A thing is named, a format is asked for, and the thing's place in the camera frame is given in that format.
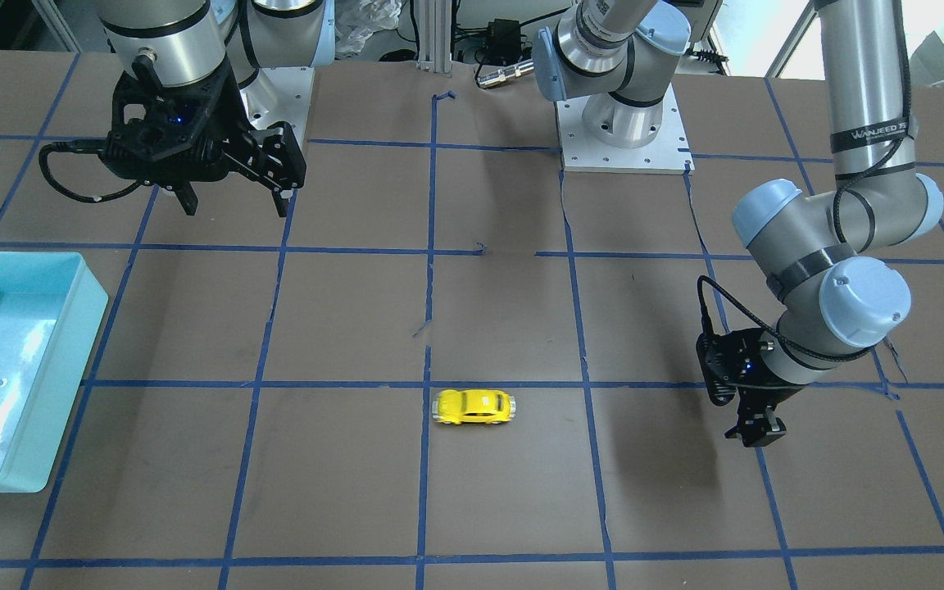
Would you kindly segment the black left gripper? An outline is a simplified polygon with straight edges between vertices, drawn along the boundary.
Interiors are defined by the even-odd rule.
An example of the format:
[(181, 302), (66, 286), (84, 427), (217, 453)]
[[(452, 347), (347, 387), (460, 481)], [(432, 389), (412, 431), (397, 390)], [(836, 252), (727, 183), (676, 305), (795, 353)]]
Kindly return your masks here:
[(747, 442), (747, 447), (768, 446), (787, 433), (774, 408), (805, 388), (783, 380), (765, 365), (762, 333), (761, 328), (724, 335), (703, 332), (696, 342), (698, 363), (713, 406), (727, 406), (739, 399), (737, 422), (724, 437)]

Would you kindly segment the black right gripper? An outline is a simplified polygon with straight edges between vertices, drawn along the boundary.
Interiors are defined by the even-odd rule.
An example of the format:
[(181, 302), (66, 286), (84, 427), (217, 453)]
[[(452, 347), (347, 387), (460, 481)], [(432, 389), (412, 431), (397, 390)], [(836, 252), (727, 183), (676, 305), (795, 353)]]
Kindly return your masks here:
[(239, 173), (270, 190), (278, 217), (291, 214), (306, 175), (293, 127), (252, 126), (228, 62), (177, 87), (162, 85), (152, 62), (131, 66), (134, 73), (121, 75), (112, 94), (102, 147), (109, 171), (174, 192), (186, 216), (195, 216), (198, 207), (192, 183)]

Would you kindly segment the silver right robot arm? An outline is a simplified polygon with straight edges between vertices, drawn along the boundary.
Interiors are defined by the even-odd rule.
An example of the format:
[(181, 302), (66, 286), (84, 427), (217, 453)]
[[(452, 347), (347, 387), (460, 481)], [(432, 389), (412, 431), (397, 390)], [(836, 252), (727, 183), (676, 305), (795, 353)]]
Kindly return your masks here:
[(98, 157), (197, 209), (195, 183), (236, 173), (279, 216), (305, 182), (315, 68), (333, 62), (333, 1), (98, 1), (123, 65)]

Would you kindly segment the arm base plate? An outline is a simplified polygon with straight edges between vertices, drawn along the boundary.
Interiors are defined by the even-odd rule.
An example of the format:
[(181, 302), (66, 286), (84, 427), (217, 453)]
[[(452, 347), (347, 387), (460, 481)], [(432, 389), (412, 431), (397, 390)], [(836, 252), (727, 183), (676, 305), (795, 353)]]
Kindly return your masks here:
[(690, 175), (696, 170), (674, 86), (660, 103), (637, 108), (610, 94), (556, 103), (567, 172)]
[(308, 66), (259, 70), (256, 78), (240, 89), (252, 127), (266, 129), (286, 122), (303, 144), (314, 81), (315, 68)]

